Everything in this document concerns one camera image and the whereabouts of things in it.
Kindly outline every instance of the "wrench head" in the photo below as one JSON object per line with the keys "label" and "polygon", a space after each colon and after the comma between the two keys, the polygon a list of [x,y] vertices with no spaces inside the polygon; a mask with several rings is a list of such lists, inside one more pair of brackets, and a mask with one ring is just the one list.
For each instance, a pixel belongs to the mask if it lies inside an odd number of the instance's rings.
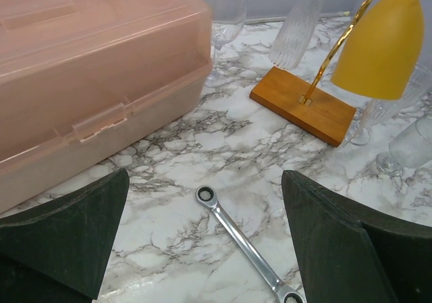
{"label": "wrench head", "polygon": [[278,303],[306,303],[304,298],[292,287],[283,284],[275,291]]}
{"label": "wrench head", "polygon": [[195,197],[196,201],[207,209],[214,209],[219,204],[216,191],[207,185],[198,187]]}

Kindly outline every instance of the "wooden block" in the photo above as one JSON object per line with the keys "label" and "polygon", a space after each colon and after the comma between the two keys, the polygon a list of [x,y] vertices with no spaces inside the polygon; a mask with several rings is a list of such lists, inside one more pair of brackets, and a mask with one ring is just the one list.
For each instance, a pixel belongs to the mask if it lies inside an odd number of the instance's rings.
{"label": "wooden block", "polygon": [[273,67],[250,93],[251,99],[332,146],[344,140],[356,109],[316,88],[309,106],[299,102],[310,84]]}

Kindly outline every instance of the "yellow lamp shade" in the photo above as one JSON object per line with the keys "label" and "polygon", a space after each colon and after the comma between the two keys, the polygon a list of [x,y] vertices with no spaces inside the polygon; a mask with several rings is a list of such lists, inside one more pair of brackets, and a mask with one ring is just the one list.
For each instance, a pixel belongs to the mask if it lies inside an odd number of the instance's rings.
{"label": "yellow lamp shade", "polygon": [[419,0],[380,0],[354,27],[331,81],[374,99],[398,99],[419,58],[425,24]]}

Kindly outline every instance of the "twisted gold rod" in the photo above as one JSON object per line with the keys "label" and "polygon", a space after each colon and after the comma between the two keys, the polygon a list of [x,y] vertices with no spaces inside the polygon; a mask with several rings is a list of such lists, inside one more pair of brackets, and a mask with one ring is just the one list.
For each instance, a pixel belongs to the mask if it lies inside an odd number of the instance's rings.
{"label": "twisted gold rod", "polygon": [[333,46],[333,48],[331,48],[328,56],[325,58],[323,64],[321,65],[321,68],[319,68],[318,74],[315,77],[313,83],[311,84],[311,86],[309,87],[306,95],[304,95],[301,99],[300,102],[302,102],[303,104],[306,104],[306,102],[310,101],[310,97],[311,94],[313,93],[315,87],[317,87],[318,82],[321,80],[321,78],[323,77],[324,71],[327,69],[328,65],[330,64],[331,60],[333,59],[333,57],[335,56],[335,54],[337,53],[337,51],[340,49],[340,47],[343,45],[343,43],[345,42],[345,40],[348,38],[348,36],[350,35],[350,33],[352,32],[352,30],[354,29],[355,25],[358,23],[358,21],[362,18],[362,16],[365,14],[367,8],[369,7],[369,5],[372,3],[373,0],[364,0],[362,5],[360,6],[360,9],[357,11],[357,14],[354,16],[354,18],[352,19],[351,24],[349,25],[349,27],[347,27],[347,29],[345,30],[345,32],[341,35],[341,37],[339,38],[339,40],[336,42],[336,44]]}

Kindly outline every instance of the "textured glass vase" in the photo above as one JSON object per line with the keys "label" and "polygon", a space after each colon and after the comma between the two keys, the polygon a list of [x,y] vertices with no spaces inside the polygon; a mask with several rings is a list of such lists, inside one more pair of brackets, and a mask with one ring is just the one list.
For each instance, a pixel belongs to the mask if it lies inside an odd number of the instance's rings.
{"label": "textured glass vase", "polygon": [[282,70],[291,70],[300,63],[318,24],[324,0],[297,0],[276,40],[269,58]]}
{"label": "textured glass vase", "polygon": [[388,153],[377,155],[377,168],[395,177],[404,167],[418,168],[432,160],[432,119],[422,117],[400,132],[389,144]]}

